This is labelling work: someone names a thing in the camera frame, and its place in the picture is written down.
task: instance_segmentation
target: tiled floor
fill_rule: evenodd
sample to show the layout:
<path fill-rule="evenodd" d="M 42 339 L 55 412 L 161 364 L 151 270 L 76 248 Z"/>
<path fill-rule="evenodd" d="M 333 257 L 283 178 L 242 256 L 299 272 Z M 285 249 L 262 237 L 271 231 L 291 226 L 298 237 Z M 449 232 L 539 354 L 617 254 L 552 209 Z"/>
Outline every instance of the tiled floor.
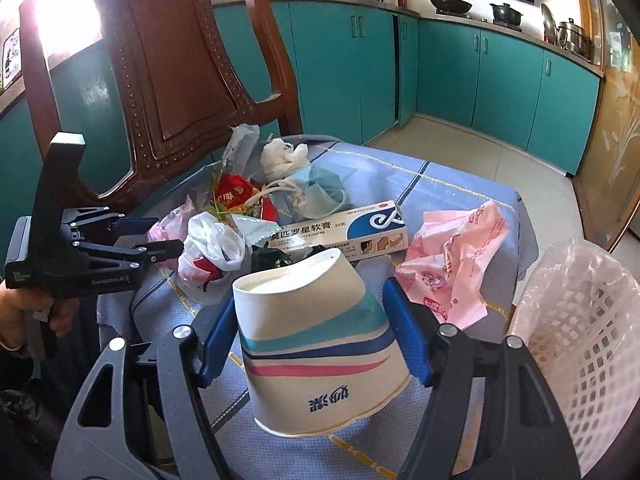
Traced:
<path fill-rule="evenodd" d="M 402 128 L 392 128 L 368 146 L 431 160 L 516 189 L 538 238 L 538 260 L 556 242 L 583 236 L 571 181 L 516 148 L 420 117 Z M 514 302 L 520 299 L 525 282 L 518 284 Z"/>
<path fill-rule="evenodd" d="M 614 249 L 613 255 L 625 269 L 631 272 L 636 282 L 640 283 L 640 239 L 631 231 L 627 231 Z"/>

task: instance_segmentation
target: window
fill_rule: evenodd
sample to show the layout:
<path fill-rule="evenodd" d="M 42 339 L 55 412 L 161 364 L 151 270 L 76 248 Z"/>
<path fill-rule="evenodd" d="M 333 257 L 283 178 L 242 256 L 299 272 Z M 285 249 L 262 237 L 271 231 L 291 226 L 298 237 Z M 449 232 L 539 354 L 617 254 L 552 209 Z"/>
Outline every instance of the window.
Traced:
<path fill-rule="evenodd" d="M 17 16 L 23 0 L 2 0 L 0 17 Z M 37 0 L 36 19 L 45 53 L 75 54 L 100 39 L 94 0 Z"/>

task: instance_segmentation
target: white plastic basket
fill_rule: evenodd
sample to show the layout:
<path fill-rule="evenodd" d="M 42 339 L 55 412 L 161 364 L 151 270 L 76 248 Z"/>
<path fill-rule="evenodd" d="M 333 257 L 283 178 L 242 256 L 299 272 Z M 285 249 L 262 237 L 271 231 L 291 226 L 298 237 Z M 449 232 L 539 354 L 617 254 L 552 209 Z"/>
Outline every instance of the white plastic basket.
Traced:
<path fill-rule="evenodd" d="M 550 248 L 509 333 L 527 342 L 569 428 L 584 476 L 640 396 L 640 288 L 609 253 L 584 240 Z"/>

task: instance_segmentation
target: wooden chair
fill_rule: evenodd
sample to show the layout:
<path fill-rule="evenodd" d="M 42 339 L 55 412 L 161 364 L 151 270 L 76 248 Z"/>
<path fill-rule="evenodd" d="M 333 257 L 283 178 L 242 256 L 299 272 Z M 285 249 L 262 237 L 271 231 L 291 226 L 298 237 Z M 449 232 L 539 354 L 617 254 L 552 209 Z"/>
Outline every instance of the wooden chair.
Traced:
<path fill-rule="evenodd" d="M 81 182 L 67 206 L 108 205 L 129 212 L 151 192 L 226 145 L 229 126 L 278 119 L 301 134 L 295 74 L 269 0 L 246 0 L 273 94 L 254 102 L 226 54 L 210 0 L 94 0 L 122 101 L 131 170 L 101 195 Z M 35 19 L 20 6 L 22 76 L 41 155 L 62 131 Z M 180 52 L 180 63 L 175 62 Z"/>

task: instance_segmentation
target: human hand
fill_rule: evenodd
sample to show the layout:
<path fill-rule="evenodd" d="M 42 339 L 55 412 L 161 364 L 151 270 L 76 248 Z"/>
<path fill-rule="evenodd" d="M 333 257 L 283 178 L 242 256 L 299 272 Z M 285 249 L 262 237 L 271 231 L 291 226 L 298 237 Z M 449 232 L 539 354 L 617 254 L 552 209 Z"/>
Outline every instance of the human hand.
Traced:
<path fill-rule="evenodd" d="M 9 348 L 19 348 L 25 341 L 21 311 L 42 311 L 53 305 L 52 297 L 42 290 L 8 289 L 0 283 L 0 340 Z M 56 302 L 49 321 L 56 336 L 62 337 L 71 331 L 73 316 L 79 306 L 79 300 Z"/>

